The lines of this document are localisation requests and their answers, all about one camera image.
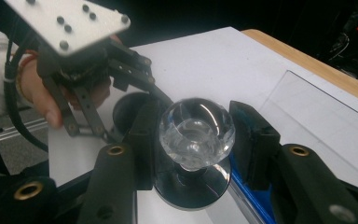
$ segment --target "white surface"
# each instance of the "white surface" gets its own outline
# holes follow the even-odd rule
[[[340,179],[358,186],[358,113],[287,72],[259,109],[281,143],[315,150]]]
[[[138,191],[139,224],[247,224],[228,191],[206,209],[181,211],[163,202],[157,193]]]
[[[122,14],[100,7],[88,1],[80,0],[35,0],[33,4],[26,0],[5,0],[55,51],[61,56],[69,56],[89,45],[127,29],[131,21],[121,21]],[[82,9],[89,6],[89,12]],[[96,19],[90,19],[90,13]],[[64,31],[57,23],[57,17],[63,17],[72,32]],[[69,49],[61,49],[60,42],[68,43]]]
[[[214,100],[225,108],[228,108],[230,100],[235,100],[257,109],[266,102],[286,70],[291,70],[358,110],[356,98],[232,28],[141,46],[135,50],[152,59],[152,71],[157,85],[174,101],[197,96]],[[112,126],[112,107],[123,94],[125,93],[112,90],[111,97],[99,108],[100,116],[107,129]],[[291,135],[285,132],[286,125],[288,124],[283,123],[274,127],[286,137]],[[62,129],[49,131],[48,145],[50,175],[60,185],[92,169],[98,150],[103,143],[96,139],[70,138]],[[351,163],[353,156],[351,152],[341,150],[342,148],[333,149],[335,151],[331,155],[332,158],[334,155],[341,155],[342,158],[349,158],[344,165],[347,165],[347,162]],[[358,161],[358,153],[355,154],[354,160]],[[347,173],[346,166],[342,166],[339,162],[335,163],[334,159],[331,162],[327,165],[335,167],[338,177],[353,175],[353,178],[350,177],[354,179],[352,184],[358,185],[356,182],[358,173]],[[159,223],[166,215],[162,215],[156,208],[163,206],[162,202],[159,199],[147,197],[145,196],[144,202],[139,204],[139,212],[145,214],[143,217],[139,216],[139,220],[142,221],[145,218],[150,220],[146,223]],[[235,205],[230,207],[226,204],[220,204],[213,209],[226,212],[235,207]],[[173,223],[172,221],[176,219],[180,220],[184,216],[182,212],[177,211],[167,211],[167,217],[172,217],[168,223]],[[189,224],[203,223],[201,219],[198,219],[202,218],[199,217],[203,216],[202,213],[193,215],[197,217],[192,217],[195,219],[193,222],[188,221]],[[229,223],[216,219],[216,216],[209,217],[214,218],[215,224]]]

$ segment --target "screw hole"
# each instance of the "screw hole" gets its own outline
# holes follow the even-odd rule
[[[34,181],[28,184],[21,186],[14,193],[14,198],[19,201],[25,201],[30,198],[33,198],[39,194],[43,189],[43,185],[40,182]]]
[[[107,149],[107,154],[111,156],[120,155],[123,152],[124,152],[123,147],[110,147],[109,149]]]
[[[107,220],[114,214],[113,209],[109,205],[104,205],[98,209],[97,217],[102,220]]]
[[[295,154],[297,156],[302,156],[302,157],[309,156],[309,154],[310,154],[305,148],[302,148],[302,147],[291,147],[290,151],[293,154]]]
[[[346,207],[339,204],[332,204],[329,207],[330,213],[333,214],[339,220],[346,223],[355,223],[356,216],[354,213]]]

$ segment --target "glass sphere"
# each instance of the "glass sphere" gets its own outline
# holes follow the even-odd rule
[[[171,105],[159,124],[159,142],[184,169],[217,164],[234,145],[235,127],[224,107],[191,98]]]

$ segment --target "screw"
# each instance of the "screw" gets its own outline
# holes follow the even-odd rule
[[[145,64],[150,65],[152,64],[152,61],[150,61],[150,59],[145,59]]]
[[[91,12],[89,14],[89,18],[92,19],[93,21],[95,21],[95,19],[97,18],[97,15],[95,13]]]
[[[86,4],[83,5],[83,11],[89,12],[89,10],[90,10],[89,6],[87,6]]]
[[[149,77],[147,79],[151,84],[154,84],[156,82],[156,80],[153,77]]]
[[[97,126],[97,127],[95,127],[95,131],[96,131],[97,133],[103,133],[104,128],[101,127],[101,126]]]
[[[57,17],[57,22],[58,22],[59,24],[63,25],[63,24],[65,23],[65,20],[63,19],[62,16],[59,16],[59,17]]]
[[[63,29],[66,31],[66,33],[71,33],[72,32],[72,27],[70,25],[63,26]]]
[[[73,132],[75,129],[76,129],[76,126],[75,126],[75,124],[69,124],[68,125],[68,129],[69,129],[69,131],[71,131],[71,132]]]
[[[66,40],[62,40],[62,41],[60,42],[60,48],[61,48],[61,49],[65,49],[65,50],[69,49],[69,44],[68,44],[68,42],[67,42]]]
[[[121,17],[121,21],[124,22],[124,23],[127,23],[129,20],[130,20],[130,18],[127,15],[123,15]]]

